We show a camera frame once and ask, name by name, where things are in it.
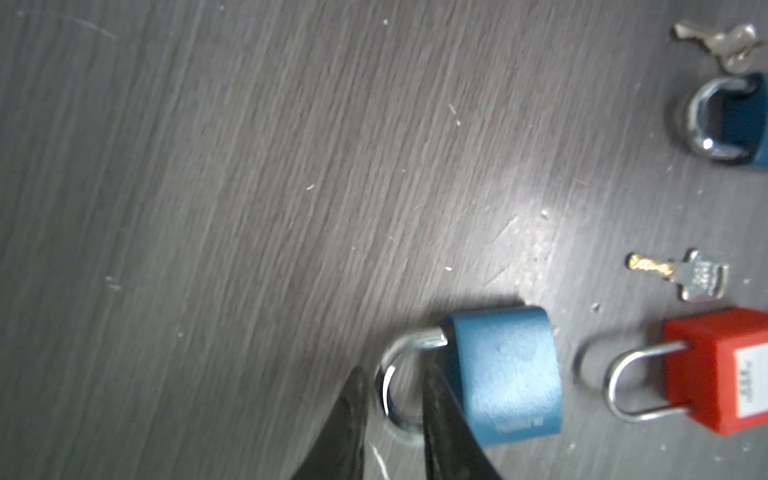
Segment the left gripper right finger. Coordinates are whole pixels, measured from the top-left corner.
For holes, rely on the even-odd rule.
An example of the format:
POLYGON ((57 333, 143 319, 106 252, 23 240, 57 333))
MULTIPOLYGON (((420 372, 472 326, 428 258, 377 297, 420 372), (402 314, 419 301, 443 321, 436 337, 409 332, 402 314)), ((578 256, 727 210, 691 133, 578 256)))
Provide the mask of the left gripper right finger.
POLYGON ((437 365, 429 365, 424 372, 422 418, 427 479, 501 479, 437 365))

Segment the blue padlock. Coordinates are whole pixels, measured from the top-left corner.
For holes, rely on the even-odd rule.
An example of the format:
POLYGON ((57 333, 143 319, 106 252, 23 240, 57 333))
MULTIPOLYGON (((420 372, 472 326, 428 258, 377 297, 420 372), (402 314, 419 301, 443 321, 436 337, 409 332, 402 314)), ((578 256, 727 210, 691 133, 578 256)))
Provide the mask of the blue padlock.
POLYGON ((728 165, 767 168, 767 75, 762 72, 714 78, 685 109, 689 148, 728 165))
POLYGON ((443 351, 443 371, 460 411, 483 447, 557 435, 563 388, 547 312, 522 306, 448 315, 440 325, 395 339, 375 375, 378 405, 395 432, 422 437, 419 421, 400 414, 390 392, 402 356, 443 351))

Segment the silver key of blue padlock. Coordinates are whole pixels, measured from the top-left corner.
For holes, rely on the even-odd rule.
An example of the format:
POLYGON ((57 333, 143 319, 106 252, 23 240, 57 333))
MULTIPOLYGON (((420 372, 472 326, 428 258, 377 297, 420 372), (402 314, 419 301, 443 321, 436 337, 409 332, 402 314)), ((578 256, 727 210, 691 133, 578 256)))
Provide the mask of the silver key of blue padlock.
POLYGON ((745 74, 752 66, 754 54, 767 46, 751 23, 741 23, 725 31, 705 28, 689 21, 672 26, 678 40, 697 41, 716 60, 721 70, 730 75, 745 74))

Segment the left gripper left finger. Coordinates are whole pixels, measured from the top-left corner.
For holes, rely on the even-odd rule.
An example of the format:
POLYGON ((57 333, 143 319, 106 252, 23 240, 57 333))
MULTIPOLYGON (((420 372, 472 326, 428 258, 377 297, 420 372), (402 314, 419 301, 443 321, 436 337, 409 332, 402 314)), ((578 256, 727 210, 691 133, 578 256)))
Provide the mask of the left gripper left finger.
POLYGON ((362 479, 369 417, 368 373, 349 373, 314 445, 292 479, 362 479))

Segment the red padlock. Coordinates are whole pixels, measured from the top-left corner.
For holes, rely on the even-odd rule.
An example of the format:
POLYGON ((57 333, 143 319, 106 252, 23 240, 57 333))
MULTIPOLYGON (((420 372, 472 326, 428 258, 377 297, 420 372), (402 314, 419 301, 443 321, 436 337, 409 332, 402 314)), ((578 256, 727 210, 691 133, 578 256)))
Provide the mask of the red padlock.
POLYGON ((627 351, 609 365, 603 383, 608 409, 628 423, 686 415, 723 436, 767 424, 767 313, 731 308, 662 328, 662 342, 627 351), (662 407, 628 411, 617 403, 621 374, 632 363, 664 359, 662 407))

